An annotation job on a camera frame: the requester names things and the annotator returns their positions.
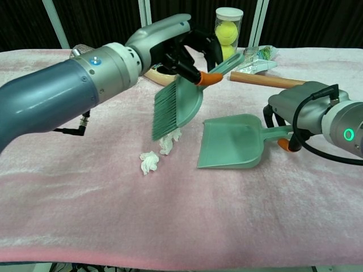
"black curtain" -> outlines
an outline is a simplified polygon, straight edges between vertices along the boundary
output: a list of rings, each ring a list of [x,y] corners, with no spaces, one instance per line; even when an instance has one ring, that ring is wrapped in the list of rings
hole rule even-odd
[[[246,47],[250,39],[257,0],[151,0],[151,18],[153,22],[168,16],[187,13],[197,24],[214,30],[216,9],[235,7],[243,10],[238,46]]]
[[[0,52],[61,48],[41,0],[0,0]]]
[[[260,44],[363,47],[363,1],[270,0]]]
[[[70,47],[124,44],[141,27],[136,0],[53,0]]]

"yellow tennis ball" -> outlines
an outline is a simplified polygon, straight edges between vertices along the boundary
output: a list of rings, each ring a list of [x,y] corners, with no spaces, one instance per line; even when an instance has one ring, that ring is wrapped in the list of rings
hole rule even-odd
[[[223,21],[216,27],[216,36],[221,45],[230,45],[237,39],[237,26],[233,22]]]
[[[224,61],[235,53],[232,45],[222,45],[221,47]]]

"green indicator light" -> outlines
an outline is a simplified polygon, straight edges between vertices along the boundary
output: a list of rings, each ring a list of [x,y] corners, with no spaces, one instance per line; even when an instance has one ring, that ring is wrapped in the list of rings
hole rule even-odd
[[[352,141],[354,139],[354,130],[346,129],[343,133],[343,136],[347,141]]]

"white lid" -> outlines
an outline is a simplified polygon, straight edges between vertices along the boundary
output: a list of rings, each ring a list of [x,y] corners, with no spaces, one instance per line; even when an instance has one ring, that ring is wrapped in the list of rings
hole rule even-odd
[[[223,21],[240,21],[243,11],[234,7],[219,7],[216,9],[217,18]]]

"tennis ball canister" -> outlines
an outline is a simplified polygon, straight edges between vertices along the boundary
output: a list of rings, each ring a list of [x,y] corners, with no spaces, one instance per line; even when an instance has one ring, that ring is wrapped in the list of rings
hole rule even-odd
[[[216,24],[214,31],[222,46],[223,60],[237,51],[240,25],[243,11],[233,7],[216,9]]]

